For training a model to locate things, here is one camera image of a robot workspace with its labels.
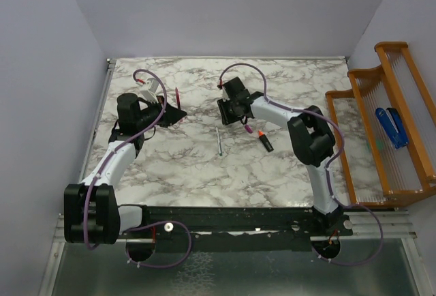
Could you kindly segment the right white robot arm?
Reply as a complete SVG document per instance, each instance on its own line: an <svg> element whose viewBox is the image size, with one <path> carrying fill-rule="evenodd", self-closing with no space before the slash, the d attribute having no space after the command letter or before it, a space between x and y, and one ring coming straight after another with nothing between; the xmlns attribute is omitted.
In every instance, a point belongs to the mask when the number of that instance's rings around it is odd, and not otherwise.
<svg viewBox="0 0 436 296"><path fill-rule="evenodd" d="M268 99L262 92L250 93L238 77L219 83L218 88L223 93L217 101L223 125L243 119L260 119L289 132L294 155L309 174L314 230L320 235L329 235L337 228L343 213L329 169L336 144L329 120L316 106L291 108Z"/></svg>

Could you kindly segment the red ink pen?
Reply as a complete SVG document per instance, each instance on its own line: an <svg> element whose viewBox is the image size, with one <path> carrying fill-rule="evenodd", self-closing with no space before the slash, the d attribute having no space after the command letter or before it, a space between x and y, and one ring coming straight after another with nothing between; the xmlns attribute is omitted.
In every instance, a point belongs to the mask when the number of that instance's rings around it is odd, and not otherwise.
<svg viewBox="0 0 436 296"><path fill-rule="evenodd" d="M178 90L178 87L175 88L175 95L176 95L176 104L178 109L181 109L181 99L180 99L180 92Z"/></svg>

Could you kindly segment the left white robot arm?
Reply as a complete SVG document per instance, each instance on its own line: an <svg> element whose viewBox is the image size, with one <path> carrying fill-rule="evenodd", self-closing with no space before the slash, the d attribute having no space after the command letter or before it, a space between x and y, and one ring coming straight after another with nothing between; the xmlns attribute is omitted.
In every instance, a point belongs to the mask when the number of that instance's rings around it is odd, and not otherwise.
<svg viewBox="0 0 436 296"><path fill-rule="evenodd" d="M144 130L168 128L187 116L161 95L149 102L124 93L116 101L118 119L106 153L91 174L64 191L64 237L70 243L114 244L125 231L137 238L149 233L151 222L141 207L118 206L114 189L138 157L146 140Z"/></svg>

